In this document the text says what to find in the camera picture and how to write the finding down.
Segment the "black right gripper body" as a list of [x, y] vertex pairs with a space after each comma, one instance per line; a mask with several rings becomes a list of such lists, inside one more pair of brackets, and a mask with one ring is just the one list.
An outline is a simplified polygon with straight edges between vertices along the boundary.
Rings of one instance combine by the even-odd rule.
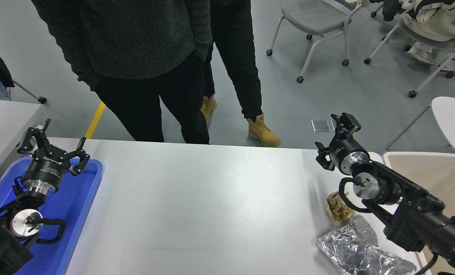
[[362, 160], [362, 146], [353, 138], [331, 141], [330, 160], [343, 174], [352, 173], [352, 165]]

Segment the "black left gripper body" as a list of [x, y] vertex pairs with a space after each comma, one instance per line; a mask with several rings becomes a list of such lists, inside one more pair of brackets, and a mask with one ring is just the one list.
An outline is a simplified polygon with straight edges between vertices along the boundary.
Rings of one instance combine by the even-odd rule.
[[71, 166], [70, 160], [63, 158], [65, 153], [60, 148], [52, 148], [51, 153], [45, 148], [35, 150], [33, 160], [22, 178], [22, 185], [29, 187], [32, 181], [40, 180], [54, 187], [61, 186], [66, 170]]

